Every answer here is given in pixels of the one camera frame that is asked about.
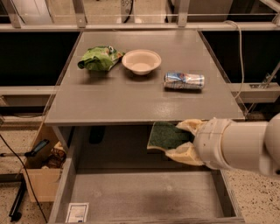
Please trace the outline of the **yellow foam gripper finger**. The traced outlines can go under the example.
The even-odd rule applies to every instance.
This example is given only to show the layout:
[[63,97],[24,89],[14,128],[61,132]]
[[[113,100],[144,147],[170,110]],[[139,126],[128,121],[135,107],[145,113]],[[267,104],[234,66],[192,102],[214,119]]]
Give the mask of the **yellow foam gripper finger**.
[[189,131],[194,136],[197,134],[199,129],[205,124],[205,121],[200,119],[186,119],[182,122],[179,122],[176,127],[181,130]]
[[186,165],[202,166],[204,164],[191,142],[183,143],[176,149],[167,150],[165,155],[176,162]]

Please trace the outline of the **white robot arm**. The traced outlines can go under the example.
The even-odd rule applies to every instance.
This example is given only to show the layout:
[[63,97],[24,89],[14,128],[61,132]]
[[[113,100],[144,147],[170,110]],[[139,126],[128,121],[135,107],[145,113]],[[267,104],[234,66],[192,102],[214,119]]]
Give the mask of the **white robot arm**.
[[194,134],[194,140],[165,153],[176,162],[280,178],[280,115],[268,122],[192,119],[180,122],[177,127]]

